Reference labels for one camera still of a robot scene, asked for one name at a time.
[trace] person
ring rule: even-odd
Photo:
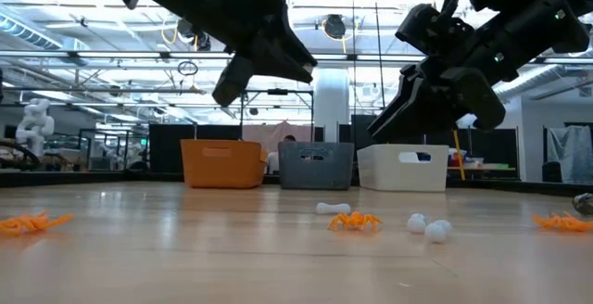
[[[283,138],[283,142],[296,142],[297,139],[289,134]],[[280,160],[278,157],[278,151],[274,151],[268,154],[268,174],[274,174],[280,170]]]

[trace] dog toy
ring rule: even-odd
[[[363,215],[358,211],[352,212],[350,216],[346,214],[339,214],[335,216],[330,224],[327,226],[328,230],[337,231],[338,222],[342,222],[344,229],[364,231],[364,227],[369,222],[372,225],[372,231],[377,232],[377,223],[383,223],[378,217],[373,215]]]
[[[22,216],[13,217],[5,221],[0,221],[0,233],[19,236],[25,232],[33,233],[43,231],[54,226],[58,226],[70,221],[74,215],[68,214],[60,216],[55,220],[50,220],[47,217],[47,212],[42,212],[37,216],[24,214]]]
[[[579,221],[569,212],[565,211],[566,217],[561,217],[552,213],[552,217],[548,216],[545,219],[537,215],[533,216],[534,222],[544,229],[560,230],[566,232],[585,232],[588,229],[593,229],[593,222]]]
[[[347,203],[342,203],[339,205],[329,205],[327,203],[319,203],[315,212],[319,214],[327,214],[327,213],[350,213],[350,206]]]
[[[432,222],[426,226],[426,229],[424,229],[424,235],[426,235],[426,239],[429,242],[443,244],[447,241],[449,231],[445,222],[448,223],[447,221],[437,221]]]
[[[407,228],[413,234],[423,234],[426,228],[426,217],[422,214],[413,214],[408,220]]]

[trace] white bin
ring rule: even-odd
[[[430,161],[419,161],[418,152]],[[382,191],[444,192],[448,146],[374,145],[358,151],[360,186]]]

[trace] gray bin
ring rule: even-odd
[[[281,142],[280,186],[284,189],[345,190],[352,179],[352,143]]]

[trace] storage bin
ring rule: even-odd
[[[185,184],[194,188],[253,188],[263,181],[265,149],[257,142],[182,140]]]
[[[418,160],[418,153],[430,160]],[[382,191],[443,192],[448,146],[375,145],[358,152],[360,186]]]
[[[281,142],[280,186],[284,189],[346,190],[352,179],[351,143]]]

